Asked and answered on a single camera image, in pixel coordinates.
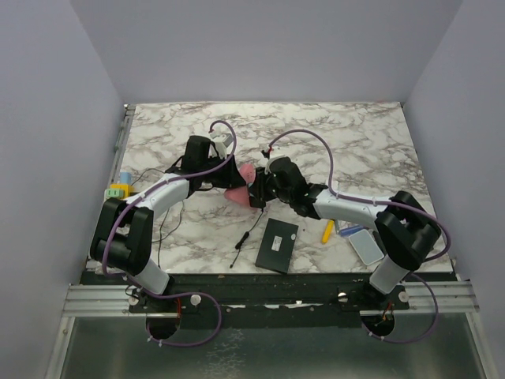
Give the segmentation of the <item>pink power strip socket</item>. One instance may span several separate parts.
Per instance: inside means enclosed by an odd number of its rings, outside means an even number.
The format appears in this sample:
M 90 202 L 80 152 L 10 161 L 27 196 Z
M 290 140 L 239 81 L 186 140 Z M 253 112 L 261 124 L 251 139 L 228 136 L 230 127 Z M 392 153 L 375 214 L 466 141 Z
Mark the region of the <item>pink power strip socket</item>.
M 249 200 L 249 187 L 255 181 L 256 168 L 252 164 L 246 163 L 240 167 L 238 172 L 244 179 L 245 185 L 236 189 L 227 189 L 224 192 L 224 197 L 228 201 L 232 201 L 246 208 L 252 208 Z

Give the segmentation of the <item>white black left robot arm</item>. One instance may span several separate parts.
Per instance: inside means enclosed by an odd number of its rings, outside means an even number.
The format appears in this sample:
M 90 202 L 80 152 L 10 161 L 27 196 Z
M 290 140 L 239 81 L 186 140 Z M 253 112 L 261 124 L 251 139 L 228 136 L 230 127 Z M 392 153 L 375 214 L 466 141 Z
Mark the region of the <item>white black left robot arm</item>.
M 103 203 L 90 258 L 104 269 L 124 272 L 147 290 L 147 302 L 154 310 L 166 311 L 174 302 L 169 274 L 151 259 L 154 221 L 203 184 L 225 190 L 245 185 L 234 153 L 226 152 L 229 143 L 191 136 L 184 155 L 154 185 L 124 200 L 111 198 Z

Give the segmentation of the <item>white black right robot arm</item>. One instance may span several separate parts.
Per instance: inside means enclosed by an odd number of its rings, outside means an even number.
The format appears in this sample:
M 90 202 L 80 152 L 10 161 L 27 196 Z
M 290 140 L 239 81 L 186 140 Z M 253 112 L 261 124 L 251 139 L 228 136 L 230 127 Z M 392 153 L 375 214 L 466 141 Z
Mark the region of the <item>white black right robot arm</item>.
M 445 230 L 406 191 L 390 198 L 356 197 L 338 193 L 324 184 L 307 182 L 298 166 L 287 157 L 257 167 L 249 186 L 249 203 L 261 208 L 281 201 L 299 216 L 315 220 L 342 220 L 377 233 L 386 257 L 362 290 L 364 303 L 379 309 L 391 299 L 396 285 L 418 270 Z

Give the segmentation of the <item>yellow plug adapter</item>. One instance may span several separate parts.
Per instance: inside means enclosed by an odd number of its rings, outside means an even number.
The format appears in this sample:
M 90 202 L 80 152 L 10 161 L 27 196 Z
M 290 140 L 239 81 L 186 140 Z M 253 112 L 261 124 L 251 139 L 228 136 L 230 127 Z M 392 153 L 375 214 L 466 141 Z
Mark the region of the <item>yellow plug adapter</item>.
M 134 187 L 126 183 L 111 184 L 107 189 L 107 197 L 125 199 L 134 193 Z

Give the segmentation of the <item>green plug adapter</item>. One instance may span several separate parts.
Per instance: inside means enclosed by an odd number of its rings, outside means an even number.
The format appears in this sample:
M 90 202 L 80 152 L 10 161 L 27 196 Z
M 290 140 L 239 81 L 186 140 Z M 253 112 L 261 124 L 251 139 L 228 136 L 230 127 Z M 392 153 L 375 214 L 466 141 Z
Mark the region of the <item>green plug adapter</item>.
M 125 191 L 123 189 L 119 189 L 119 188 L 108 188 L 104 192 L 104 197 L 106 199 L 109 199 L 109 198 L 122 199 L 124 196 L 125 196 Z

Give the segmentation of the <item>black rectangular box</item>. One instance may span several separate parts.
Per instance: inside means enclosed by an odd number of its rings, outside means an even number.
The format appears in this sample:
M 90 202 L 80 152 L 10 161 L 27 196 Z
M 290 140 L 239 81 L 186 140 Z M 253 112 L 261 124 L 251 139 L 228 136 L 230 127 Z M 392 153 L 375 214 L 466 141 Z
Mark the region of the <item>black rectangular box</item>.
M 298 225 L 269 218 L 255 266 L 287 274 L 297 238 Z

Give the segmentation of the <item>blue red screwdriver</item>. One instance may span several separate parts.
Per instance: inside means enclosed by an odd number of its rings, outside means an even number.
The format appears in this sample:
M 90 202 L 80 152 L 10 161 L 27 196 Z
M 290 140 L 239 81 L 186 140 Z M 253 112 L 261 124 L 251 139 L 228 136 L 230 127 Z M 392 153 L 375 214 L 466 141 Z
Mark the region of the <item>blue red screwdriver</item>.
M 343 228 L 339 231 L 339 235 L 341 237 L 348 237 L 348 236 L 351 236 L 361 230 L 363 230 L 364 228 L 361 226 L 361 225 L 354 225 L 352 227 L 347 227 L 347 228 Z

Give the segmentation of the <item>white grey phone case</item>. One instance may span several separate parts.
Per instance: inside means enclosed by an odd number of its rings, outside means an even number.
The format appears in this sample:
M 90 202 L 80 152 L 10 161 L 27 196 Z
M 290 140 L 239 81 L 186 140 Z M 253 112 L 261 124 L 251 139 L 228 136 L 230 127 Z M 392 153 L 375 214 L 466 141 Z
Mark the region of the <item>white grey phone case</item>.
M 384 253 L 367 230 L 360 230 L 349 237 L 351 246 L 366 266 L 373 265 L 384 258 Z

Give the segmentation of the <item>yellow handled utility knife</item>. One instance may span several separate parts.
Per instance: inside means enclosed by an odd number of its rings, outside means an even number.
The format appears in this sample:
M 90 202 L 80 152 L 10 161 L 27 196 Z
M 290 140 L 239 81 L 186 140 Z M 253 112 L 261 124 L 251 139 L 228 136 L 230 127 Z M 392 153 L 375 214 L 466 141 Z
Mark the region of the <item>yellow handled utility knife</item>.
M 334 220 L 328 220 L 326 227 L 324 228 L 323 235 L 321 237 L 321 243 L 322 244 L 327 244 L 333 230 L 335 229 L 335 221 Z

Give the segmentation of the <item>aluminium frame rail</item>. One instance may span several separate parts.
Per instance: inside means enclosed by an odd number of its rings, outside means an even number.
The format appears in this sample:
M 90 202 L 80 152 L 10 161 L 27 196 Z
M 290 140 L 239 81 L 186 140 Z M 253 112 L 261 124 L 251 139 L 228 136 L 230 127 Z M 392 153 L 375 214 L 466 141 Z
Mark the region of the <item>aluminium frame rail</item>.
M 126 285 L 72 285 L 64 301 L 63 317 L 128 317 Z

